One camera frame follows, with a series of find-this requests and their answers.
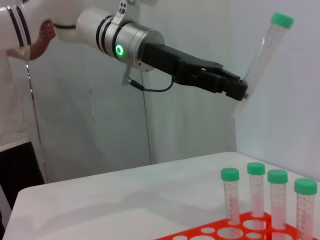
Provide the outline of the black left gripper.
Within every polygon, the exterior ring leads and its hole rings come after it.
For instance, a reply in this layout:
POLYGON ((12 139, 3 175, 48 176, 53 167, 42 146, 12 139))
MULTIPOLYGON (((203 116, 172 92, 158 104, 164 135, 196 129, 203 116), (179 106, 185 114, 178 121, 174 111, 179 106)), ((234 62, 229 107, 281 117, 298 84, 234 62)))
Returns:
POLYGON ((246 96, 248 85, 219 63, 204 60, 164 44, 147 43, 141 61, 170 76, 175 83, 212 93, 225 93, 237 101, 246 96))

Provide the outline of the bystander bare hand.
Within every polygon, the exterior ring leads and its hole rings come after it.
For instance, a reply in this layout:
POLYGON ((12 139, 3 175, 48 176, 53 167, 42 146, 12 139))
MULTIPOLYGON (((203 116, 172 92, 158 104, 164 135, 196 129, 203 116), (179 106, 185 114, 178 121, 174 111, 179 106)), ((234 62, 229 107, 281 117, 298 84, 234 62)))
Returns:
POLYGON ((40 27, 39 35, 47 40, 52 40, 55 38, 56 33, 54 23, 51 20, 45 21, 40 27))

